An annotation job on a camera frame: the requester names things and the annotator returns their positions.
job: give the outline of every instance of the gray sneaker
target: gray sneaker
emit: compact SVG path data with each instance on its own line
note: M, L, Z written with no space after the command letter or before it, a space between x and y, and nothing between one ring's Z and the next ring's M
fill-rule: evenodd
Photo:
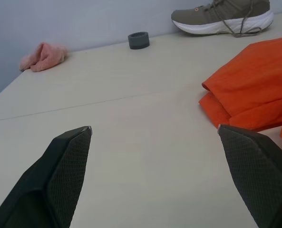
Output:
M272 24L274 14L269 0L213 0L207 6L176 10L171 19L188 33L242 37L259 34Z

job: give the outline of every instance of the crumpled pink rag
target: crumpled pink rag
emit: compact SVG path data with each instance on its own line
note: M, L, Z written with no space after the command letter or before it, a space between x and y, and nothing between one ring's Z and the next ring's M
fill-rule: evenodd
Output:
M52 46L42 42L32 55L22 58L19 69L24 71L31 68L33 72L49 69L62 63L68 51L63 46Z

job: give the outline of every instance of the gray rubber ring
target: gray rubber ring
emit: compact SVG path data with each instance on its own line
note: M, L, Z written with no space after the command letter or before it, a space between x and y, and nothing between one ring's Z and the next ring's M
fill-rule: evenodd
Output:
M130 49L143 49L149 46L148 32L137 32L128 36Z

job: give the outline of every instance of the orange fabric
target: orange fabric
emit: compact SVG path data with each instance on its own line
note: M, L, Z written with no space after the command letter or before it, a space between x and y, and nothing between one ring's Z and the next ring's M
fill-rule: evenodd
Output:
M282 38L249 45L202 85L199 103L216 127L282 125Z

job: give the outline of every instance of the table surface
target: table surface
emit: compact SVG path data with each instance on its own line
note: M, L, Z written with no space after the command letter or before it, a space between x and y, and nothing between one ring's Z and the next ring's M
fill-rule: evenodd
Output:
M127 43L72 53L40 73L23 72L0 94L0 120L124 97L199 87L247 45L282 37L282 14L259 36L191 37L184 33L151 39L130 50Z
M198 101L221 65L277 37L282 14L256 37L172 34L143 50L102 47L24 72L0 94L0 204L54 137L91 125L72 228L256 228ZM282 148L279 132L263 133Z

